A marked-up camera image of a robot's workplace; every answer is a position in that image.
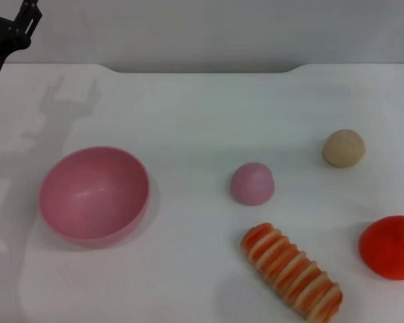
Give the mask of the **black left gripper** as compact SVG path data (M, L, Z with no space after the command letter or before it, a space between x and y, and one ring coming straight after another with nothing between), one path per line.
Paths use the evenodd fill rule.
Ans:
M14 21L0 17L0 71L9 55L31 45L31 36L41 18L38 0L23 1Z

